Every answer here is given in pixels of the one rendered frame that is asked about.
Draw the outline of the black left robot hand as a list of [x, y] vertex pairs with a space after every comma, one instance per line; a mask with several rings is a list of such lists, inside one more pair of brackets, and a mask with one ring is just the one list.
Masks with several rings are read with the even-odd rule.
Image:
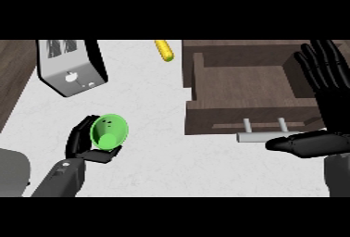
[[65, 158], [81, 158], [96, 163], [109, 163], [118, 155], [121, 146], [111, 151], [102, 151], [91, 148], [90, 127], [99, 116], [87, 116], [80, 124], [72, 128], [65, 145]]

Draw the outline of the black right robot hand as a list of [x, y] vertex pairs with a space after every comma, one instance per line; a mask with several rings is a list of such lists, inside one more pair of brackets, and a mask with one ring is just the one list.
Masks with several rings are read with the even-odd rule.
[[275, 138], [266, 149], [300, 158], [350, 153], [350, 66], [331, 40], [303, 44], [294, 57], [313, 90], [325, 131]]

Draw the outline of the green cup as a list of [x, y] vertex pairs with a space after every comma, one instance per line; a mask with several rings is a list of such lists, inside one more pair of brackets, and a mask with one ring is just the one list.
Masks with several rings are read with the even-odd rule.
[[103, 151], [122, 145], [128, 135], [128, 125], [117, 114], [100, 116], [90, 127], [91, 144]]

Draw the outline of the brown wooden drawer box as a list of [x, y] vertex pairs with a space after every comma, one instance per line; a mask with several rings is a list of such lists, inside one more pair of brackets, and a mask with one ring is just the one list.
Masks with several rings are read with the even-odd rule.
[[224, 66], [207, 64], [204, 53], [193, 54], [193, 101], [204, 108], [314, 107], [295, 60], [278, 66], [236, 66], [226, 57]]

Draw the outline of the brown wooden drawer front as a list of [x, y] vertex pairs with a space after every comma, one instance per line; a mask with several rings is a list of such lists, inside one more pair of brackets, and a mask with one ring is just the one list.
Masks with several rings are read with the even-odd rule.
[[235, 134], [251, 130], [280, 131], [278, 118], [285, 119], [289, 131], [316, 131], [323, 128], [322, 115], [313, 98], [245, 99], [230, 101], [189, 101], [186, 105], [184, 134]]

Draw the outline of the grey rounded block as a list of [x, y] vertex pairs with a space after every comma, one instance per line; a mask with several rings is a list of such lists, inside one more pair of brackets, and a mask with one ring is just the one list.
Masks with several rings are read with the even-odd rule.
[[0, 197], [21, 197], [28, 187], [28, 157], [0, 148]]

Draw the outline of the silver and black toaster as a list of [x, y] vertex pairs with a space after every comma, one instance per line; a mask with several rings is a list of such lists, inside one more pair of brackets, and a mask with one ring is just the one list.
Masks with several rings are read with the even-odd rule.
[[37, 74], [62, 97], [108, 83], [96, 40], [37, 40]]

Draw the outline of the brown wooden cabinet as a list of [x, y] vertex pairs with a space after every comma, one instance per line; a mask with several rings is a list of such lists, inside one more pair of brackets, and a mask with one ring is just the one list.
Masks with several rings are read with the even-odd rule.
[[285, 70], [295, 97], [311, 97], [311, 90], [292, 56], [307, 40], [183, 40], [182, 43], [184, 88], [192, 87], [193, 54], [201, 53], [204, 66], [208, 68], [251, 67], [267, 69], [269, 67], [279, 67]]

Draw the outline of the yellow corn cob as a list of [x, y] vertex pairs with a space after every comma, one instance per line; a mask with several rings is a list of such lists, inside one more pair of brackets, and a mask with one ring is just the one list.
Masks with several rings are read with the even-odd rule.
[[165, 62], [174, 59], [174, 52], [165, 40], [155, 40], [156, 50]]

